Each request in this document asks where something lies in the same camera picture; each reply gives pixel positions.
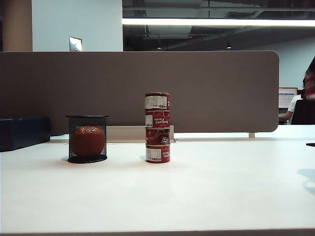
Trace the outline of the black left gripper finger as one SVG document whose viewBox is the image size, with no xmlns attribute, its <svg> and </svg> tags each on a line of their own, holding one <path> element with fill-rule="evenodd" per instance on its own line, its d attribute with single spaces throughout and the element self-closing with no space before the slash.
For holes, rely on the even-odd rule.
<svg viewBox="0 0 315 236">
<path fill-rule="evenodd" d="M 309 77 L 309 76 L 314 76 L 315 75 L 315 57 L 312 59 L 306 73 L 305 76 Z"/>
</svg>

